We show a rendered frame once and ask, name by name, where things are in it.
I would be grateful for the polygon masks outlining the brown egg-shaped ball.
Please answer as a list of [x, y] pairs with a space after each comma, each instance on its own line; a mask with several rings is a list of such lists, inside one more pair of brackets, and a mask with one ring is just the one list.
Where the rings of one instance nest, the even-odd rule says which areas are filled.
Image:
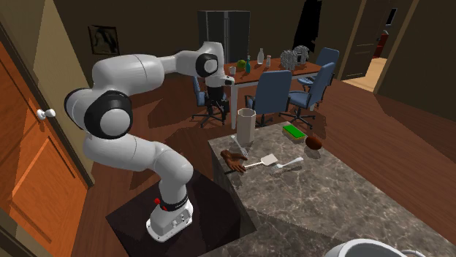
[[306, 137], [305, 144], [311, 150], [319, 150], [322, 148], [322, 143], [316, 137]]

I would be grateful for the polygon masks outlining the beige octagonal container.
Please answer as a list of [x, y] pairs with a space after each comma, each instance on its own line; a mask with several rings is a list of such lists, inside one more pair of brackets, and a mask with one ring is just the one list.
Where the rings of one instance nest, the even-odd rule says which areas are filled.
[[237, 111], [237, 141], [249, 144], [254, 140], [256, 112], [250, 108], [242, 108]]

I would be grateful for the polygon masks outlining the dark framed wall picture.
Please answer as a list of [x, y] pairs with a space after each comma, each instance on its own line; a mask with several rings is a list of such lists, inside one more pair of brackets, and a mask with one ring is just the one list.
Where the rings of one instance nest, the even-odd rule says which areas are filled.
[[88, 26], [91, 50], [95, 55], [119, 55], [118, 35], [116, 27]]

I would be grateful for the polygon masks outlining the white dish brush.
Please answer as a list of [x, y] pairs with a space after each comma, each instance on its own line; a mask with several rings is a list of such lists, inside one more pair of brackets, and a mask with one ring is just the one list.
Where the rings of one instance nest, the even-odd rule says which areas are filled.
[[288, 165], [300, 162], [302, 160], [303, 160], [303, 157], [298, 157], [298, 158], [296, 158], [296, 159], [294, 159], [292, 161], [289, 161], [289, 162], [287, 162], [285, 164], [276, 164], [275, 166], [272, 167], [271, 172], [275, 172], [276, 170], [282, 169], [282, 168], [284, 168], [284, 167], [286, 167]]

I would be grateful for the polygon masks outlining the dark robot stand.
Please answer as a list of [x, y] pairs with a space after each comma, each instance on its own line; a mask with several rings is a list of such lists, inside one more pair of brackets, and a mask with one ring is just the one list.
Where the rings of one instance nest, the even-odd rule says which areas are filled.
[[226, 183], [219, 185], [195, 171], [187, 191], [194, 206], [193, 222], [166, 242], [157, 242], [146, 231], [156, 207], [153, 200], [159, 198], [158, 184], [106, 217], [129, 257], [198, 257], [257, 230]]

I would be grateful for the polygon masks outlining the clear grey kitchen scraper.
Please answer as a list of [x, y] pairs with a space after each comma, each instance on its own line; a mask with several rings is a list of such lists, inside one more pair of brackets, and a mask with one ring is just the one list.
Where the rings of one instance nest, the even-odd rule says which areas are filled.
[[232, 134], [230, 137], [231, 137], [232, 140], [235, 142], [235, 144], [239, 147], [241, 153], [242, 153], [245, 157], [247, 157], [247, 156], [248, 156], [248, 151], [247, 151], [247, 149], [245, 149], [245, 148], [238, 142], [237, 137], [236, 137], [234, 134]]

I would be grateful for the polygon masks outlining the dark grey refrigerator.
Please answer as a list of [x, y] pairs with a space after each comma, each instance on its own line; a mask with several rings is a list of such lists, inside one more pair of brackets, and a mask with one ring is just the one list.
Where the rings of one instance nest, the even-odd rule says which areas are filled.
[[199, 44], [220, 42], [224, 62], [246, 60], [248, 55], [251, 12], [244, 10], [200, 10], [197, 12]]

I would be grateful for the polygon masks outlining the green and yellow sponge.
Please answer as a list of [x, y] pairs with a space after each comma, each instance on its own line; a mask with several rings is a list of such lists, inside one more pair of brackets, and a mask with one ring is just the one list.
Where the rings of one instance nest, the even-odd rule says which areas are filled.
[[307, 135], [293, 125], [285, 125], [282, 128], [283, 134], [292, 142], [304, 142]]

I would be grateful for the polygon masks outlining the white round appliance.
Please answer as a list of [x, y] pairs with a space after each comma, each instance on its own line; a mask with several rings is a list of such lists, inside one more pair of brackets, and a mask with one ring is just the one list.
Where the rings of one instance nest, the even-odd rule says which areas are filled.
[[352, 239], [329, 250], [324, 257], [426, 257], [416, 250], [397, 250], [373, 239]]

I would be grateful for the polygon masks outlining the brown wooden hand figure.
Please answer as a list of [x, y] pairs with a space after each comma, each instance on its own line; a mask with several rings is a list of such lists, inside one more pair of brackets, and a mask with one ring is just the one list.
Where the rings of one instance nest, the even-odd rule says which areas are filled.
[[231, 153], [228, 150], [222, 150], [220, 155], [231, 170], [234, 170], [236, 172], [246, 171], [246, 168], [240, 163], [240, 160], [248, 160], [243, 154]]

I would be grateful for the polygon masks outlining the blue office chair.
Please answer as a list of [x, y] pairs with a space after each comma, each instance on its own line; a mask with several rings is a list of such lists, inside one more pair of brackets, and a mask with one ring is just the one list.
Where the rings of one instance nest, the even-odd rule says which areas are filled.
[[247, 108], [261, 115], [257, 127], [266, 126], [273, 119], [265, 119], [265, 114], [286, 112], [286, 103], [291, 87], [292, 73], [289, 70], [263, 72], [259, 78], [254, 96], [245, 95]]
[[[337, 64], [339, 54], [340, 53], [338, 50], [334, 50], [334, 49], [328, 48], [328, 47], [323, 47], [316, 59], [316, 65], [324, 66], [325, 64], [328, 64], [331, 62], [333, 62], [334, 64]], [[311, 76], [311, 77], [299, 78], [297, 81], [302, 85], [312, 86], [315, 79], [316, 79], [315, 76]]]
[[225, 124], [225, 120], [227, 117], [227, 113], [229, 112], [229, 107], [228, 108], [223, 108], [223, 107], [215, 107], [210, 103], [210, 99], [208, 97], [208, 92], [203, 91], [200, 88], [199, 81], [197, 77], [193, 77], [193, 88], [194, 88], [194, 95], [197, 100], [197, 106], [202, 107], [205, 106], [207, 109], [207, 114], [193, 114], [191, 116], [191, 119], [194, 119], [195, 117], [204, 117], [202, 120], [200, 127], [202, 128], [210, 118], [213, 118], [215, 120], [219, 120], [222, 122], [222, 124]]
[[305, 91], [290, 91], [286, 103], [286, 110], [288, 110], [289, 104], [293, 104], [297, 107], [297, 111], [294, 115], [288, 113], [280, 112], [278, 116], [289, 116], [292, 117], [290, 123], [293, 123], [295, 120], [301, 120], [306, 123], [309, 129], [312, 129], [313, 126], [304, 118], [313, 118], [315, 115], [301, 115], [301, 109], [309, 110], [310, 107], [314, 106], [318, 101], [322, 100], [322, 96], [325, 88], [329, 85], [330, 79], [333, 75], [333, 70], [335, 68], [335, 63], [330, 62], [325, 64], [318, 72], [316, 79], [313, 82], [313, 85], [310, 88], [309, 92]]

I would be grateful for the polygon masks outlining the orange wooden door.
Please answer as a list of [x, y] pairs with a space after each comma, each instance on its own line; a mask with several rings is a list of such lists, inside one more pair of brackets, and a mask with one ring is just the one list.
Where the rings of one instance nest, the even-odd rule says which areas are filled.
[[0, 208], [53, 257], [71, 257], [87, 185], [0, 42]]

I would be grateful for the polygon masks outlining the white spatula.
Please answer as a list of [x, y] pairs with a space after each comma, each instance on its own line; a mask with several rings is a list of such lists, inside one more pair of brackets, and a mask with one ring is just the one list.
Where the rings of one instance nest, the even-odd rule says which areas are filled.
[[254, 164], [245, 165], [245, 169], [249, 169], [251, 167], [258, 166], [258, 165], [269, 166], [271, 164], [274, 164], [277, 161], [278, 161], [278, 159], [273, 154], [269, 154], [267, 156], [261, 157], [260, 158], [260, 162], [257, 162], [257, 163], [254, 163]]

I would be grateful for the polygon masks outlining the dark brown panel door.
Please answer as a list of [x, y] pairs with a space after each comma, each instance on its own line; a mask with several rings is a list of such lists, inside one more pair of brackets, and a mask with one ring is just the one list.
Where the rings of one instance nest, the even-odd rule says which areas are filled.
[[362, 0], [360, 17], [340, 80], [364, 77], [377, 46], [377, 38], [386, 22], [390, 0]]

